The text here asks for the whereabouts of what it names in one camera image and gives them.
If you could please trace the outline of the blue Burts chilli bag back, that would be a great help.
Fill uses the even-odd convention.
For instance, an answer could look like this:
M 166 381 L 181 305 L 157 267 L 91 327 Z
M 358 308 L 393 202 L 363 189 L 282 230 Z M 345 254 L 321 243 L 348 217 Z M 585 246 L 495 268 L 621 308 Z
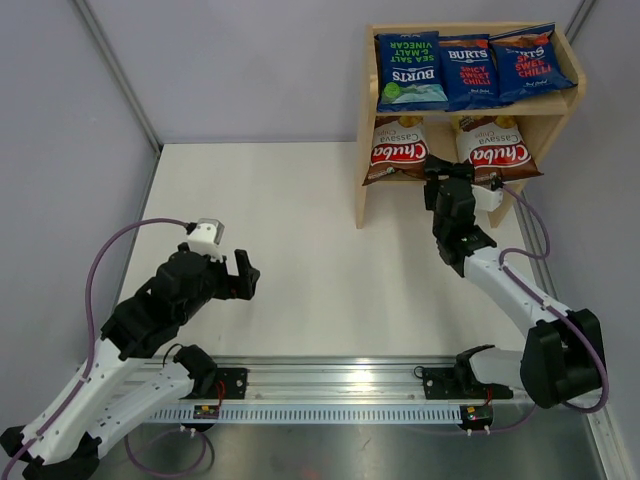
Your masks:
M 488 34 L 441 36 L 439 46 L 448 111 L 502 106 Z

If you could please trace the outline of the blue Burts chilli bag front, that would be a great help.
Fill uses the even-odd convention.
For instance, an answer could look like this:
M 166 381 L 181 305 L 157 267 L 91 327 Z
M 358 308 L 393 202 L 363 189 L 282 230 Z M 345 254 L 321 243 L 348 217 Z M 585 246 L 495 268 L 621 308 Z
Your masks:
M 561 70 L 554 33 L 555 24 L 546 23 L 489 37 L 502 105 L 576 86 Z

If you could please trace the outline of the blue burts chilli bag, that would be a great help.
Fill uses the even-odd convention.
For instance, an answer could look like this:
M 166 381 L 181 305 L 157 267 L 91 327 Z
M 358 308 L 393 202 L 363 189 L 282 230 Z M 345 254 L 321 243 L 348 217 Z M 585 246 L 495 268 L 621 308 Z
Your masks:
M 441 36 L 439 46 L 448 111 L 502 106 L 488 34 Z
M 561 70 L 554 33 L 555 24 L 546 23 L 489 37 L 502 105 L 576 86 Z

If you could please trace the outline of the chuba cassava chips bag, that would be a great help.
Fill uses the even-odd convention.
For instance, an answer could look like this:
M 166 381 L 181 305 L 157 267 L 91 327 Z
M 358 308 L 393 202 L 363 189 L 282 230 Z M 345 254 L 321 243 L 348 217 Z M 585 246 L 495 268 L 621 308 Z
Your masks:
M 384 116 L 375 120 L 367 186 L 397 173 L 423 180 L 424 162 L 430 149 L 424 118 L 420 116 Z
M 475 168 L 475 183 L 497 173 L 503 183 L 542 175 L 513 116 L 453 116 L 458 162 Z

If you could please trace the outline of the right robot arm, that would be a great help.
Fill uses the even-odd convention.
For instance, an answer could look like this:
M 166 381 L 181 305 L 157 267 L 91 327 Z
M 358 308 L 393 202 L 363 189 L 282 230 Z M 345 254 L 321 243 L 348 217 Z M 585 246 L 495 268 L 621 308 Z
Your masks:
M 527 393 L 543 409 L 557 405 L 595 413 L 609 399 L 610 383 L 599 319 L 588 309 L 573 310 L 531 283 L 512 267 L 476 222 L 478 210 L 492 211 L 509 194 L 523 198 L 502 180 L 489 187 L 474 182 L 469 163 L 427 156 L 425 207 L 443 262 L 484 292 L 525 337 L 520 351 L 482 345 L 457 355 L 450 380 L 468 398 L 485 398 L 498 388 Z

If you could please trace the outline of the Chuba cassava chips bag front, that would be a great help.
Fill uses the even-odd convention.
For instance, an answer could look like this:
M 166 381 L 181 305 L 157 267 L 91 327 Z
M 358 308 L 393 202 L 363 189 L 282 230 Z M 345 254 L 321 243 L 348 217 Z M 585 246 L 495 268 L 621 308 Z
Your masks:
M 384 116 L 375 120 L 367 186 L 397 173 L 423 180 L 424 162 L 430 149 L 424 118 L 420 116 Z

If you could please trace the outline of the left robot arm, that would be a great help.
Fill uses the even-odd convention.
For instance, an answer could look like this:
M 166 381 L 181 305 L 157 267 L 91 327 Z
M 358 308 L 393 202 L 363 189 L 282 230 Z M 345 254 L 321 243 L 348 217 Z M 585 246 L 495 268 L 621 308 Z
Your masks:
M 218 366 L 203 349 L 187 345 L 142 386 L 112 398 L 124 381 L 211 300 L 250 300 L 260 277 L 246 251 L 234 252 L 238 272 L 225 259 L 187 244 L 161 264 L 101 329 L 81 370 L 31 423 L 7 428 L 1 446 L 25 464 L 26 479 L 88 479 L 100 460 L 165 404 L 222 393 Z

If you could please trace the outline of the blue Burts sea salt bag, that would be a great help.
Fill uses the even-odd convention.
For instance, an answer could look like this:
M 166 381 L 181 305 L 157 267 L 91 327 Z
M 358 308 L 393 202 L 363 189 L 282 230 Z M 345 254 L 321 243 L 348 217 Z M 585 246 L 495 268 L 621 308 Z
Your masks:
M 377 36 L 380 54 L 379 112 L 446 110 L 438 31 Z

